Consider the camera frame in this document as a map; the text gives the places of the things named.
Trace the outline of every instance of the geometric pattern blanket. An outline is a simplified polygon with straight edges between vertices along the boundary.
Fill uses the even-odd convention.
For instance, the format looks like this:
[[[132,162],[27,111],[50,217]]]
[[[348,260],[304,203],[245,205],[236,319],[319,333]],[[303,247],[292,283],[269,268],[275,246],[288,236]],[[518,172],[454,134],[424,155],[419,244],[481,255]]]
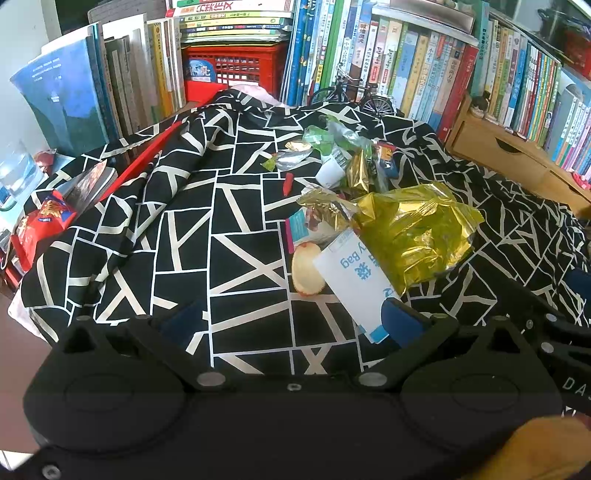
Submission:
[[[335,116],[364,137],[398,147],[396,188],[440,181],[485,222],[474,249],[454,269],[411,287],[402,300],[429,316],[448,313],[482,325],[506,291],[499,275],[542,296],[572,322],[589,327],[583,300],[564,282],[588,270],[586,238],[568,206],[446,153],[433,130],[394,115],[376,118],[341,103],[268,106],[235,90],[72,161],[31,196],[27,212],[100,159],[146,142],[184,122],[137,178],[82,215],[22,281],[22,299],[43,335],[55,342],[72,319],[87,314],[116,325],[138,314],[162,315],[192,304],[176,342],[204,367],[228,374],[359,372],[397,349],[360,335],[328,287],[301,297],[291,282],[285,219],[314,183],[314,152],[285,173],[261,163],[300,138],[320,115]]]

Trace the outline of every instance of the candy wrapper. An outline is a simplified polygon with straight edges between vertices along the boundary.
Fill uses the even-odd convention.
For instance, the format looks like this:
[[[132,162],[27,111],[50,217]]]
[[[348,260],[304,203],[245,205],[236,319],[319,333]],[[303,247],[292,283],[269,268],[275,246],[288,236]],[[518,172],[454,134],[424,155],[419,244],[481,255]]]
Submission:
[[[484,221],[440,182],[370,193],[356,202],[361,240],[400,295],[453,268]]]

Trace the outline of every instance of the book spine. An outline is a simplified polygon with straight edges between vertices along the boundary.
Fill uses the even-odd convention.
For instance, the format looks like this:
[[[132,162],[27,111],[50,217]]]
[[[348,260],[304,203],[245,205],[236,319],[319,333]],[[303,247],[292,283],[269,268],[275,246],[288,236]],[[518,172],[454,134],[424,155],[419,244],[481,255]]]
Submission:
[[[400,32],[400,42],[398,43],[398,51],[396,52],[396,56],[394,57],[394,65],[392,65],[392,76],[390,77],[390,84],[388,85],[388,96],[392,99],[392,101],[394,101],[394,83],[396,82],[396,76],[398,75],[398,68],[400,66],[400,61],[402,58],[402,47],[404,45],[404,39],[407,36],[407,32],[408,24],[405,22],[402,24],[402,30]]]
[[[435,100],[433,113],[429,118],[429,125],[431,125],[431,128],[435,131],[439,129],[439,124],[441,122],[443,112],[445,111],[447,101],[449,100],[449,95],[452,92],[453,84],[456,81],[457,71],[460,66],[460,61],[463,57],[464,49],[465,45],[461,41],[454,39],[452,51],[449,55],[449,62],[444,73],[443,83],[441,84],[439,94]]]
[[[166,75],[164,73],[164,51],[162,45],[162,24],[156,22],[154,25],[154,47],[156,56],[156,68],[158,72],[158,88],[160,90],[160,101],[163,106],[163,116],[168,118],[173,113],[172,102],[166,86]]]
[[[392,78],[392,67],[394,66],[394,58],[398,51],[398,44],[400,43],[400,33],[402,24],[396,20],[390,20],[388,23],[388,35],[386,36],[386,43],[384,46],[384,60],[379,72],[378,95],[388,95],[388,85],[390,78]]]
[[[511,127],[513,115],[515,114],[515,107],[517,106],[517,98],[521,90],[521,80],[525,70],[525,54],[527,53],[527,36],[522,35],[521,41],[519,42],[519,57],[517,59],[517,66],[515,69],[515,75],[513,78],[513,87],[511,90],[511,98],[509,99],[509,105],[507,107],[507,115],[505,115],[505,128]]]
[[[547,59],[547,67],[546,67],[546,75],[543,83],[542,94],[541,94],[541,108],[540,114],[535,124],[535,133],[532,137],[534,142],[540,141],[540,136],[542,134],[542,130],[544,129],[544,123],[546,119],[546,115],[548,113],[548,106],[550,104],[550,98],[552,97],[552,88],[554,87],[554,62],[548,58]]]
[[[511,47],[511,63],[509,65],[509,76],[507,78],[507,85],[505,87],[505,95],[501,103],[501,113],[499,113],[499,123],[504,125],[507,110],[509,108],[509,101],[513,94],[513,82],[515,80],[515,69],[517,68],[517,57],[519,56],[519,48],[521,46],[521,36],[515,32],[513,35],[513,45]]]
[[[501,48],[501,29],[499,28],[498,20],[495,20],[492,23],[491,40],[491,54],[488,59],[486,82],[484,84],[484,92],[482,94],[482,96],[488,101],[491,99],[492,89],[495,85],[496,68],[499,60],[499,49]]]
[[[208,2],[191,5],[190,7],[178,7],[166,12],[166,17],[186,17],[189,15],[228,13],[236,11],[281,11],[291,13],[294,9],[293,0],[239,0]]]
[[[558,83],[560,81],[560,72],[562,68],[560,64],[555,64],[554,68],[554,87],[552,88],[552,97],[550,98],[550,105],[548,106],[548,113],[546,114],[546,118],[544,121],[544,128],[542,129],[542,134],[540,135],[540,140],[538,141],[538,147],[543,148],[545,146],[546,138],[548,137],[548,130],[550,129],[550,124],[552,123],[552,117],[554,115],[554,108],[556,106],[556,98],[558,97]]]
[[[384,47],[386,46],[386,37],[388,36],[389,21],[385,18],[379,20],[378,35],[375,39],[374,57],[372,59],[369,71],[369,84],[377,85],[379,72],[382,67],[382,58],[384,56]]]
[[[514,132],[521,136],[521,130],[523,128],[524,118],[525,118],[525,111],[527,110],[527,105],[530,100],[530,90],[531,90],[531,83],[534,79],[534,50],[533,46],[528,43],[527,45],[527,54],[525,57],[525,62],[527,65],[527,70],[524,73],[525,79],[522,82],[521,93],[519,94],[519,101],[518,101],[518,115],[515,121],[513,122],[513,130]]]
[[[505,61],[503,62],[503,70],[501,73],[501,84],[499,85],[499,93],[496,99],[494,117],[497,122],[501,124],[505,120],[499,118],[501,116],[501,108],[503,100],[505,99],[505,91],[507,89],[507,82],[509,81],[509,71],[511,70],[511,55],[513,54],[513,32],[509,30],[507,35],[507,45],[505,47]]]
[[[493,84],[491,99],[488,105],[485,118],[492,122],[496,122],[495,108],[497,99],[499,97],[499,89],[501,88],[501,77],[503,75],[503,68],[505,65],[505,50],[507,48],[507,40],[509,37],[509,30],[505,27],[501,28],[501,46],[499,48],[499,58],[496,64],[495,83]]]
[[[295,33],[295,42],[293,44],[292,63],[289,67],[290,81],[289,88],[287,90],[286,103],[290,106],[296,105],[296,93],[297,93],[297,79],[300,72],[300,58],[302,46],[304,43],[304,32],[306,29],[306,20],[308,13],[308,0],[302,0],[300,4],[300,11],[298,12],[297,18],[297,29]]]
[[[374,57],[374,45],[378,36],[378,27],[379,23],[372,20],[369,25],[368,41],[365,46],[365,55],[363,56],[363,65],[361,67],[361,81],[359,82],[359,85],[361,86],[366,86],[369,79],[369,69],[371,67],[372,58]],[[361,101],[364,93],[365,91],[361,88],[357,90],[356,100],[358,102]]]
[[[100,76],[102,81],[105,83],[105,93],[107,95],[106,100],[109,104],[109,114],[112,118],[116,129],[116,136],[118,138],[114,138],[113,140],[118,140],[123,137],[123,129],[121,128],[121,123],[119,121],[119,116],[117,115],[117,104],[115,103],[115,95],[113,94],[113,83],[111,81],[111,76],[109,74],[109,62],[107,61],[107,51],[105,48],[105,38],[103,36],[103,27],[100,22],[97,24],[96,35],[98,36],[98,46],[100,49],[100,59],[102,62],[101,71],[102,75]]]
[[[579,101],[577,99],[573,99],[573,102],[570,105],[569,115],[566,118],[566,122],[564,124],[564,128],[562,129],[560,138],[558,139],[554,152],[552,153],[552,161],[556,164],[558,164],[558,162],[560,161],[559,154],[562,151],[562,146],[566,140],[567,134],[569,133],[573,117],[575,116],[577,109],[579,108],[579,105]]]
[[[347,56],[349,55],[349,47],[351,45],[350,45],[350,42],[348,45],[345,45],[345,36],[347,34],[347,28],[349,26],[349,21],[351,21],[351,23],[353,22],[353,18],[351,18],[351,15],[350,15],[351,10],[353,10],[353,14],[355,14],[355,12],[357,11],[357,8],[355,8],[355,9],[351,8],[351,3],[352,3],[352,0],[345,0],[343,2],[343,10],[341,12],[340,24],[339,24],[339,29],[338,29],[339,36],[336,40],[335,57],[333,60],[332,71],[330,72],[329,85],[334,85],[336,83],[338,67],[340,64],[343,63],[343,58],[342,58],[343,52],[346,50]],[[353,26],[351,25],[351,29],[349,31],[349,34],[352,34],[352,33],[353,33]]]
[[[323,2],[319,0],[320,3],[316,4],[316,11],[314,13],[314,27],[312,30],[311,40],[310,40],[310,52],[308,56],[308,65],[306,67],[306,79],[304,81],[304,92],[302,97],[302,105],[308,104],[310,99],[310,82],[312,80],[312,75],[314,70],[316,69],[316,51],[319,45],[319,28],[320,28],[320,21],[324,15],[325,7],[328,9],[328,2]]]
[[[433,60],[435,58],[435,54],[437,53],[439,37],[439,33],[431,32],[431,36],[429,37],[429,43],[427,44],[427,51],[425,52],[425,59],[423,60],[423,65],[420,67],[419,70],[420,73],[418,75],[417,88],[415,90],[413,102],[408,113],[409,118],[417,119],[418,110],[421,106],[421,102],[423,101],[423,96],[425,94],[425,89],[427,87],[427,81],[429,78],[429,72],[431,71],[431,65],[433,65]]]
[[[310,94],[313,95],[320,90],[320,80],[322,79],[322,68],[324,66],[324,56],[326,55],[326,46],[329,42],[330,23],[332,21],[332,14],[335,8],[335,0],[328,0],[326,8],[324,8],[320,24],[318,27],[318,42],[316,43],[316,69],[312,72],[310,79]]]
[[[344,0],[336,0],[335,9],[333,11],[332,21],[330,24],[330,32],[328,37],[328,45],[326,47],[326,56],[324,58],[324,66],[322,69],[322,79],[320,80],[320,88],[325,88],[332,84],[332,70],[335,62],[335,49],[340,36],[340,24],[343,16]]]
[[[353,57],[357,48],[357,39],[359,37],[359,23],[361,22],[361,14],[363,13],[363,6],[366,1],[359,0],[357,3],[357,11],[355,12],[355,23],[353,24],[353,34],[351,35],[351,45],[349,47],[349,56],[347,57],[347,64],[345,65],[345,72],[350,72],[353,64]]]
[[[530,94],[530,99],[528,102],[527,110],[525,111],[525,124],[524,124],[523,131],[522,131],[525,138],[527,138],[529,131],[530,131],[531,118],[534,114],[536,92],[538,89],[538,85],[540,84],[540,69],[542,66],[542,52],[535,49],[534,53],[535,53],[535,56],[534,56],[535,75],[534,75],[534,81],[532,82],[532,86],[531,86],[532,91]]]
[[[470,95],[472,98],[482,96],[484,93],[484,82],[481,87],[481,77],[486,77],[486,64],[485,56],[486,49],[489,44],[489,31],[488,31],[488,11],[489,5],[487,2],[475,2],[473,7],[476,8],[475,12],[475,24],[473,32],[476,38],[478,38],[478,57],[476,59],[476,66],[474,67],[474,78],[472,79],[472,88]]]
[[[404,89],[404,96],[402,97],[402,103],[400,104],[400,111],[406,117],[408,117],[413,104],[414,92],[417,90],[418,78],[421,74],[421,67],[423,66],[425,54],[427,53],[429,38],[430,36],[421,35],[417,41],[417,49],[414,53],[413,65],[411,66],[406,88]]]
[[[456,120],[457,111],[460,108],[464,93],[468,87],[468,82],[472,76],[472,71],[474,70],[476,55],[478,55],[478,49],[476,47],[472,47],[471,45],[465,46],[462,55],[462,63],[459,67],[459,75],[452,87],[449,100],[447,101],[445,111],[443,112],[437,130],[437,136],[439,137],[439,140],[441,140],[441,143],[446,142],[453,123]]]
[[[492,20],[489,20],[486,23],[486,45],[484,56],[482,57],[482,72],[480,74],[480,82],[478,83],[478,91],[482,96],[484,96],[486,78],[488,74],[488,61],[491,58],[492,46],[496,41],[496,36],[493,37],[493,25],[494,22]]]
[[[441,89],[441,84],[443,83],[443,79],[445,78],[446,67],[449,62],[450,53],[452,51],[452,44],[453,39],[451,37],[446,37],[446,42],[443,47],[443,54],[441,60],[439,62],[439,70],[437,77],[435,79],[435,85],[433,87],[433,91],[429,97],[427,102],[427,106],[425,107],[425,112],[423,113],[422,120],[425,123],[431,124],[431,115],[433,114],[433,109],[435,107],[435,102],[439,96],[439,91]]]
[[[170,37],[171,37],[171,55],[174,75],[178,83],[177,97],[178,97],[178,108],[181,109],[187,103],[187,97],[184,87],[184,74],[183,74],[183,58],[181,53],[181,31],[180,22],[178,19],[173,18],[169,21],[170,24]]]
[[[306,71],[308,69],[308,60],[310,57],[310,46],[312,41],[312,32],[314,31],[314,19],[316,17],[316,0],[310,0],[306,19],[306,31],[304,32],[304,45],[300,57],[300,71],[297,79],[297,93],[295,94],[295,105],[304,105],[304,85],[306,83]]]
[[[416,120],[423,120],[425,110],[427,109],[427,104],[431,101],[433,90],[435,89],[437,78],[439,77],[440,63],[442,61],[442,56],[444,55],[444,49],[446,44],[447,37],[445,35],[439,35],[439,40],[435,47],[433,62],[431,63],[431,68],[429,69],[429,73],[427,76],[427,83],[425,84],[423,98],[421,98],[421,103],[419,104],[417,113],[415,115]]]

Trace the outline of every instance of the blue book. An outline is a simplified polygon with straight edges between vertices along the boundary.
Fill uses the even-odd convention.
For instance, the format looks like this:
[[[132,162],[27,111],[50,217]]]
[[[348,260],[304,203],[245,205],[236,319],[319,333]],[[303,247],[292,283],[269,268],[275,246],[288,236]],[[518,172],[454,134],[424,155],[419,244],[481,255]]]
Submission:
[[[293,59],[290,65],[290,81],[287,87],[287,104],[289,106],[296,106],[297,79],[300,74],[301,49],[303,46],[304,32],[307,26],[307,13],[308,0],[301,0],[300,12],[296,22],[297,29],[295,33],[292,33],[292,35],[295,36],[295,43],[293,44]]]
[[[515,107],[517,106],[517,98],[519,97],[519,90],[521,89],[521,80],[524,76],[525,70],[525,55],[527,54],[527,36],[521,36],[521,44],[519,45],[519,57],[517,60],[517,69],[513,79],[513,90],[511,98],[509,99],[509,106],[507,107],[507,115],[505,116],[505,127],[511,126],[513,115],[515,114]]]
[[[310,0],[308,11],[306,15],[306,31],[304,32],[304,44],[302,47],[302,54],[300,57],[300,69],[297,80],[297,93],[295,95],[295,105],[302,105],[304,96],[304,84],[306,82],[306,71],[308,68],[308,61],[310,56],[310,46],[312,40],[312,32],[314,30],[314,22],[316,19],[316,5],[317,0]]]
[[[37,118],[50,148],[77,157],[109,141],[105,135],[85,40],[41,55],[10,79]]]
[[[412,30],[407,30],[402,43],[402,53],[400,63],[396,70],[396,79],[394,80],[394,88],[392,89],[392,100],[394,101],[394,108],[400,108],[402,104],[402,97],[408,81],[410,69],[413,66],[414,51],[417,48],[418,33]]]
[[[435,50],[435,56],[431,64],[431,68],[429,69],[425,91],[423,92],[421,103],[419,104],[417,114],[415,115],[416,120],[422,120],[423,116],[425,115],[425,110],[427,109],[427,104],[431,101],[437,79],[439,78],[439,71],[441,70],[441,62],[445,55],[446,45],[447,37],[445,35],[441,35],[437,41],[437,49]]]

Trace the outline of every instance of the green book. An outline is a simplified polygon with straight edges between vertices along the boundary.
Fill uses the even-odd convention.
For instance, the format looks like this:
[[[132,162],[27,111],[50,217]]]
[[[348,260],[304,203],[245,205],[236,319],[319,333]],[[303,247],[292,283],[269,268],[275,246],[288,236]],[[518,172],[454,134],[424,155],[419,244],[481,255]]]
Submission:
[[[550,78],[550,59],[544,55],[544,63],[542,64],[542,74],[541,74],[541,80],[540,80],[540,90],[538,93],[538,102],[536,104],[536,109],[534,112],[534,120],[533,120],[533,126],[530,129],[529,133],[528,133],[528,140],[534,140],[538,134],[538,129],[540,127],[540,118],[545,114],[545,112],[543,112],[543,106],[544,106],[544,99],[546,98],[547,95],[547,83],[549,82],[549,78]]]
[[[562,67],[560,64],[554,64],[554,87],[552,88],[552,97],[550,97],[550,105],[548,106],[548,113],[544,118],[544,125],[542,127],[542,134],[538,140],[538,147],[544,148],[546,137],[548,136],[548,130],[550,129],[550,123],[552,122],[552,115],[554,114],[554,106],[556,105],[556,98],[558,97],[558,81],[560,80],[560,72]]]
[[[511,69],[511,54],[513,52],[513,31],[509,30],[507,36],[507,45],[505,47],[505,58],[503,59],[503,72],[501,73],[501,83],[499,84],[499,95],[496,98],[494,117],[502,125],[503,119],[499,119],[501,114],[501,106],[503,104],[503,98],[505,97],[505,91],[507,89],[507,83],[509,82],[509,71]]]
[[[392,96],[394,90],[394,82],[396,80],[396,72],[398,71],[398,64],[400,64],[400,58],[402,57],[402,45],[404,45],[404,38],[408,30],[408,24],[405,22],[402,24],[402,31],[400,32],[400,40],[398,42],[398,51],[396,52],[396,60],[392,67],[392,77],[390,78],[390,84],[388,85],[388,96]]]
[[[335,2],[332,24],[330,26],[329,43],[326,47],[326,57],[324,58],[324,68],[322,70],[322,79],[320,80],[320,88],[326,88],[330,86],[331,83],[330,77],[332,75],[332,67],[335,61],[336,43],[343,15],[343,1],[344,0],[336,0]]]

